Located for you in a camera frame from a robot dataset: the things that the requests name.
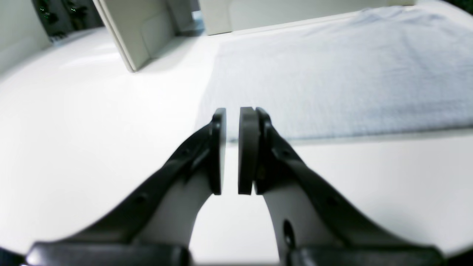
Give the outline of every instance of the screw hole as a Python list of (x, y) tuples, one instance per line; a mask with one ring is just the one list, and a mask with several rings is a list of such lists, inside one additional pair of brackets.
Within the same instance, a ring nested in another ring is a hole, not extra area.
[(135, 204), (142, 204), (148, 200), (148, 195), (146, 193), (140, 194), (138, 197), (135, 198)]
[(292, 225), (288, 220), (284, 220), (284, 224), (282, 226), (282, 230), (284, 232), (284, 241), (289, 248), (296, 247), (296, 237), (294, 236), (294, 230), (292, 229)]
[(331, 207), (336, 207), (339, 204), (338, 200), (332, 196), (327, 197), (325, 202)]

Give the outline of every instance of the cloth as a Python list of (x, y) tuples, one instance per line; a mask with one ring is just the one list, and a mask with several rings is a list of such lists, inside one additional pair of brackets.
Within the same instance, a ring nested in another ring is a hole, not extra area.
[(287, 139), (448, 130), (473, 125), (473, 31), (441, 15), (367, 9), (349, 21), (225, 43), (196, 127), (259, 106)]

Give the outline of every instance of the white wall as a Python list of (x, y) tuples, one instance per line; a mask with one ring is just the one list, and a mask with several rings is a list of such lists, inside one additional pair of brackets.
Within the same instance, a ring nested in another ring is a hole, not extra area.
[(51, 45), (31, 0), (1, 3), (0, 74)]

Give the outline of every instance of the light blue towel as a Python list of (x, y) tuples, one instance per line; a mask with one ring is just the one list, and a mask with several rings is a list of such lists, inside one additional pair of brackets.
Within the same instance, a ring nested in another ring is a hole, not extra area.
[(196, 127), (226, 107), (263, 107), (288, 139), (473, 126), (473, 32), (401, 7), (350, 21), (224, 44)]

